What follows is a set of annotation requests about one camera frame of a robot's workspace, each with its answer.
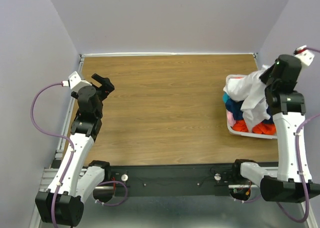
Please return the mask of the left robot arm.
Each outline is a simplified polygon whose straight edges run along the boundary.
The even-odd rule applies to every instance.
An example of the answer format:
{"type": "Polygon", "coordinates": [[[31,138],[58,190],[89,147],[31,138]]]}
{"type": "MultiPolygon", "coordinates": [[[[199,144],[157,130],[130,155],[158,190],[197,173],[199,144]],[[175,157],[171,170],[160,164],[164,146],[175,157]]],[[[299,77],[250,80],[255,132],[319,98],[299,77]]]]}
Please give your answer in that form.
{"type": "Polygon", "coordinates": [[[76,227],[82,219],[85,202],[95,187],[107,185],[111,179],[110,165],[105,161],[94,161],[81,175],[86,157],[102,127],[103,101],[115,89],[109,78],[96,73],[91,77],[100,86],[88,82],[77,72],[60,83],[70,88],[78,110],[70,127],[70,136],[60,136],[68,142],[60,167],[46,191],[38,192],[35,198],[41,220],[55,228],[60,225],[76,227]]]}

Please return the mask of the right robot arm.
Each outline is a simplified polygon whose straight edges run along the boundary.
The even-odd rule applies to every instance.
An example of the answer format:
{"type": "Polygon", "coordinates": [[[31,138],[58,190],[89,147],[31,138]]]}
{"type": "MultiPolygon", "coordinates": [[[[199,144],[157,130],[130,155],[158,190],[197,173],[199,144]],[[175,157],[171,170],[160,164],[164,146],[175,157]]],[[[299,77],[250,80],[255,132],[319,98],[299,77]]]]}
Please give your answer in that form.
{"type": "Polygon", "coordinates": [[[277,172],[270,172],[253,160],[237,159],[230,179],[236,184],[250,180],[267,202],[302,203],[320,194],[320,186],[313,183],[306,158],[305,99],[295,91],[301,70],[310,66],[314,57],[309,50],[281,54],[259,77],[265,84],[266,102],[276,128],[277,172]]]}

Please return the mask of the white t shirt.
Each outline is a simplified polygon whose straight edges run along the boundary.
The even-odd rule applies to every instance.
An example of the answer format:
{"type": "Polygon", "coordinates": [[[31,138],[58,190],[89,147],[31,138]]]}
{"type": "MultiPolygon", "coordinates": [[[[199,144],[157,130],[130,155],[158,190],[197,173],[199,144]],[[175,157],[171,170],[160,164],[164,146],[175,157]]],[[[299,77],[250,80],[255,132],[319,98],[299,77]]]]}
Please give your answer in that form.
{"type": "Polygon", "coordinates": [[[235,102],[242,102],[240,110],[249,132],[264,120],[269,120],[268,104],[265,96],[266,84],[260,76],[264,69],[248,75],[231,74],[226,77],[223,91],[235,102]]]}

